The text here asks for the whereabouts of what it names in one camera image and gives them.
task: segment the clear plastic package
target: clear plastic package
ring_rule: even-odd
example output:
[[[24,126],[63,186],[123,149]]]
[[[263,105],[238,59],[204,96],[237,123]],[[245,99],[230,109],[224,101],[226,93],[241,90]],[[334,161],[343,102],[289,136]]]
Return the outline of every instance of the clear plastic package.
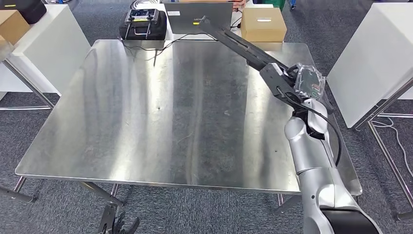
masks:
[[[324,94],[325,77],[314,67],[297,64],[298,74],[294,89],[302,97],[321,101]]]

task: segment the black carrying case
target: black carrying case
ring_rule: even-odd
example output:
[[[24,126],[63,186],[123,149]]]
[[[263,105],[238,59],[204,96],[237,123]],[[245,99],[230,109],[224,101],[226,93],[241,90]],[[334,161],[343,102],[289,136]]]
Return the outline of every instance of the black carrying case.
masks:
[[[123,23],[119,27],[119,34],[122,37],[122,39],[126,40],[165,40],[165,36],[167,33],[167,15],[164,11],[159,11],[159,24],[158,25],[152,25],[150,27],[150,34],[148,35],[148,38],[144,35],[135,35],[134,30],[130,30],[128,35],[126,35],[126,31],[128,29],[128,26],[126,26]],[[136,30],[137,33],[146,33],[148,28],[142,27]]]
[[[41,0],[0,0],[0,10],[18,10],[28,24],[37,23],[46,14]]]

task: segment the laptop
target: laptop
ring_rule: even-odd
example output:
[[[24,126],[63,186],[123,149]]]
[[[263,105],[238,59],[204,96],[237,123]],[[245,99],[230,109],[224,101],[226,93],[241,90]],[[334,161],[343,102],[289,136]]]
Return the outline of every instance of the laptop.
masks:
[[[230,29],[232,2],[164,2],[172,33],[203,33],[198,27],[203,16],[224,29]]]

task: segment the metal table surface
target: metal table surface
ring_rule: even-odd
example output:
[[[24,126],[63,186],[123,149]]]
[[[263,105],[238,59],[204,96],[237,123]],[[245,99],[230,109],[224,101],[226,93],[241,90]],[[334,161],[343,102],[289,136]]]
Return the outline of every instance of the metal table surface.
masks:
[[[287,65],[314,64],[302,43],[259,46]],[[178,41],[157,53],[96,41],[16,174],[299,193],[283,131],[292,108],[272,97],[245,59],[215,41]],[[345,146],[339,169],[359,195]]]

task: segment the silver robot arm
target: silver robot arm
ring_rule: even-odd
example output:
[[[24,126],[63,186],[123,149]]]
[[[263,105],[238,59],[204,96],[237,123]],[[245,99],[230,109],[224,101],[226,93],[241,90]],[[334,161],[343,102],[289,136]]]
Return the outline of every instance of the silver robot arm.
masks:
[[[303,105],[327,117],[326,108],[314,99]],[[307,133],[307,127],[325,140]],[[335,166],[327,122],[308,112],[307,123],[292,117],[284,128],[294,159],[304,211],[305,234],[381,234],[377,224],[358,206],[345,188]]]
[[[200,28],[260,72],[273,96],[294,108],[284,132],[290,143],[299,177],[305,234],[381,234],[376,223],[357,205],[344,187],[333,161],[327,117],[320,102],[302,97],[293,88],[297,66],[287,67],[231,31],[212,25],[203,17]]]

